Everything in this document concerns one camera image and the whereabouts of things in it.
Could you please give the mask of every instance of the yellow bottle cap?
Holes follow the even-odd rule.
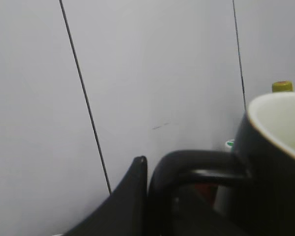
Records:
[[[272,84],[272,92],[293,91],[293,84],[291,81],[279,81]]]

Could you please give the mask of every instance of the mug rim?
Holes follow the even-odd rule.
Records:
[[[276,93],[269,93],[258,96],[254,98],[248,106],[247,109],[247,116],[250,124],[259,132],[261,135],[267,139],[270,143],[272,143],[275,147],[282,150],[290,157],[295,159],[295,149],[291,148],[283,141],[276,138],[273,134],[271,134],[264,125],[260,122],[257,117],[257,109],[260,105],[274,99],[282,98],[282,97],[295,97],[295,92],[276,92]]]

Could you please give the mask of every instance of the black line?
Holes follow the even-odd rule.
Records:
[[[242,65],[241,65],[238,26],[237,26],[237,18],[236,18],[236,10],[235,10],[235,0],[233,0],[233,10],[234,10],[234,20],[235,20],[235,30],[236,30],[236,39],[237,39],[237,51],[238,51],[238,61],[239,61],[239,69],[240,69],[242,96],[243,96],[243,99],[244,99],[244,108],[245,108],[245,111],[246,111],[245,84],[244,84],[244,77],[243,77]]]
[[[74,44],[73,44],[72,35],[71,35],[71,32],[70,32],[70,28],[69,28],[67,16],[66,16],[66,13],[64,11],[62,0],[59,0],[59,3],[60,3],[60,7],[61,7],[61,11],[62,11],[64,23],[65,23],[65,27],[66,27],[67,32],[68,32],[68,36],[69,36],[69,40],[70,40],[71,49],[72,49],[72,53],[73,53],[73,56],[74,56],[75,64],[76,64],[76,67],[77,67],[77,70],[78,70],[78,73],[79,73],[79,78],[80,78],[80,81],[81,81],[81,86],[82,86],[82,90],[83,90],[85,102],[86,102],[87,107],[88,107],[88,114],[89,114],[90,122],[92,124],[92,128],[93,128],[95,140],[96,140],[96,143],[97,143],[97,148],[98,148],[100,160],[102,162],[102,166],[103,166],[103,170],[104,170],[104,175],[105,175],[105,179],[106,179],[106,182],[107,182],[108,191],[109,191],[109,194],[111,194],[112,193],[112,190],[110,188],[110,183],[109,183],[109,179],[108,179],[108,175],[107,175],[107,171],[106,171],[106,167],[105,167],[103,153],[102,153],[102,149],[101,149],[100,144],[99,144],[99,139],[98,139],[98,135],[97,135],[96,128],[95,128],[95,123],[94,123],[92,111],[91,111],[91,108],[90,108],[90,105],[89,105],[89,99],[88,99],[88,95],[87,95],[87,90],[86,90],[86,88],[84,86],[84,81],[83,81],[82,73],[81,73],[81,70],[80,70],[78,57],[77,57],[77,54],[75,52],[75,48],[74,48]]]

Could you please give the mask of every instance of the white wall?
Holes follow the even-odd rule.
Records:
[[[51,236],[108,190],[58,1],[0,0],[0,236]]]
[[[243,114],[223,0],[65,0],[108,175],[221,149]],[[236,1],[247,101],[295,84],[295,0]],[[0,1],[0,236],[49,236],[108,191],[58,1]]]
[[[66,0],[112,187],[133,157],[221,149],[243,114],[231,1]]]
[[[236,0],[247,102],[276,81],[295,88],[295,0]]]

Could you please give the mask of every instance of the black mug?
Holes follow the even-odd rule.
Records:
[[[232,153],[183,150],[160,161],[148,197],[157,234],[170,228],[173,191],[192,182],[232,186],[229,218],[249,235],[295,236],[295,92],[254,99]]]

